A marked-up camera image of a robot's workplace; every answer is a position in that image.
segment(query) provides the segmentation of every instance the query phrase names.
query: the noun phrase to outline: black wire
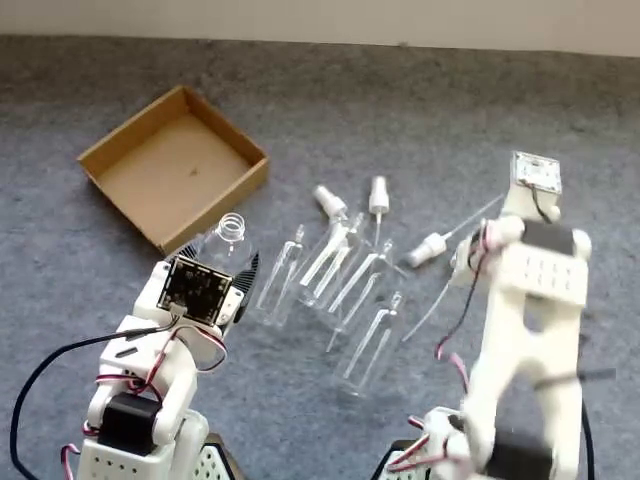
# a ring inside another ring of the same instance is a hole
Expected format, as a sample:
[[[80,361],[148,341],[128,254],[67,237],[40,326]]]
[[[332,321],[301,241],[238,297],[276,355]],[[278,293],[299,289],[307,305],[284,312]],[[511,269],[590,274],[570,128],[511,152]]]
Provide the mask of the black wire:
[[[102,337],[89,338],[80,342],[71,343],[69,345],[58,348],[47,358],[45,358],[42,363],[40,363],[40,365],[38,365],[36,369],[31,373],[22,389],[20,390],[18,398],[16,399],[16,403],[13,406],[13,413],[11,415],[11,430],[9,431],[9,451],[11,453],[11,462],[13,463],[13,466],[16,467],[16,469],[28,480],[38,480],[38,477],[31,473],[27,469],[27,467],[25,467],[24,464],[20,461],[20,457],[18,455],[18,426],[20,424],[20,414],[22,413],[22,406],[27,397],[27,394],[31,390],[31,387],[33,387],[33,384],[36,382],[38,377],[42,375],[42,372],[44,372],[46,368],[51,365],[58,357],[67,352],[70,352],[71,350],[88,347],[97,343],[109,342],[118,338],[141,337],[151,335],[153,333],[164,332],[173,328],[178,323],[178,320],[180,320],[180,317],[173,316],[171,323],[164,327],[127,330],[124,332],[112,333],[110,335],[104,335]]]
[[[538,214],[542,217],[545,223],[553,223],[549,218],[549,215],[544,213],[542,208],[540,208],[540,203],[538,202],[538,189],[532,183],[527,183],[527,186],[531,189],[531,197],[533,198],[533,203],[536,206]]]
[[[464,309],[462,310],[462,315],[460,315],[460,318],[458,319],[457,323],[453,326],[451,330],[449,330],[449,332],[444,337],[442,337],[442,339],[438,342],[438,345],[436,346],[436,351],[435,351],[436,358],[438,358],[438,353],[442,348],[442,346],[447,341],[449,341],[451,337],[453,337],[456,334],[456,332],[460,329],[460,327],[464,323],[465,318],[467,317],[467,313],[469,312],[469,306],[471,305],[471,299],[473,298],[473,293],[476,290],[476,285],[478,284],[478,278],[480,278],[480,270],[482,269],[483,260],[484,260],[484,256],[480,258],[480,261],[478,262],[478,266],[476,267],[477,268],[476,273],[473,277],[473,283],[471,284],[471,288],[469,289],[469,295],[467,295],[467,300],[464,303]]]
[[[469,243],[469,253],[467,255],[467,266],[469,267],[469,270],[471,270],[472,272],[474,271],[473,266],[471,265],[471,258],[473,257],[473,255],[475,254],[475,247],[480,243],[480,236],[482,235],[482,238],[486,238],[486,229],[478,229],[474,232],[474,234],[471,236],[471,242]]]
[[[609,380],[616,377],[615,368],[601,368],[598,370],[578,370],[576,373],[566,375],[558,375],[556,377],[545,378],[538,382],[533,388],[541,390],[543,388],[554,387],[563,383],[574,382],[578,380],[580,383],[592,382],[595,380]]]
[[[593,448],[593,437],[591,435],[591,424],[587,413],[587,404],[582,399],[582,431],[584,433],[584,445],[587,451],[587,479],[596,480],[596,456]]]

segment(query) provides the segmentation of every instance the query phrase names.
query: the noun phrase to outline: cardboard box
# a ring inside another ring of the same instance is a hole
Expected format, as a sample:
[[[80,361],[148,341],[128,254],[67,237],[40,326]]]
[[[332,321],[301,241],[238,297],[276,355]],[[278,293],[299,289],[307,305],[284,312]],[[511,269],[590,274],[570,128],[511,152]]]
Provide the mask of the cardboard box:
[[[182,86],[78,160],[93,183],[165,254],[213,226],[268,173],[264,152]]]

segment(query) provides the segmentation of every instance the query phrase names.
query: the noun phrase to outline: clear glass bottle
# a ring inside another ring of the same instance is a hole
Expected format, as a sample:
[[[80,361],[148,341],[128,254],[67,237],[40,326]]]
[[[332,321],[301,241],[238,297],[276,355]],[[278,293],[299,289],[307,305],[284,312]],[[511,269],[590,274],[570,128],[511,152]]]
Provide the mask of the clear glass bottle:
[[[237,213],[227,213],[204,236],[198,261],[233,276],[249,267],[253,253],[244,218]]]

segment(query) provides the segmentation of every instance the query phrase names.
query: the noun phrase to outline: circuit board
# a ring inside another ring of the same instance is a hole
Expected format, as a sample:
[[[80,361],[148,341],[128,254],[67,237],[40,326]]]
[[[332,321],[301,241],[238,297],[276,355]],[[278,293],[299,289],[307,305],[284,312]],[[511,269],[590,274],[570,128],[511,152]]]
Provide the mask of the circuit board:
[[[171,303],[175,303],[186,307],[185,318],[212,325],[231,281],[228,275],[178,255],[171,262],[157,306],[168,311]]]
[[[511,163],[512,182],[518,185],[534,185],[537,189],[560,195],[560,163],[553,158],[525,152],[514,152]]]

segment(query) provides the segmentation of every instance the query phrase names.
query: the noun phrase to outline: white wall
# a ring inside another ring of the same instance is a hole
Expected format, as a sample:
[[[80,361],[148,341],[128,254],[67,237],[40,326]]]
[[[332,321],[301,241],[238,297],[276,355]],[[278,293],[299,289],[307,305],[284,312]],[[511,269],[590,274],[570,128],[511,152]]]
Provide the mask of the white wall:
[[[0,32],[640,56],[639,0],[0,0]]]

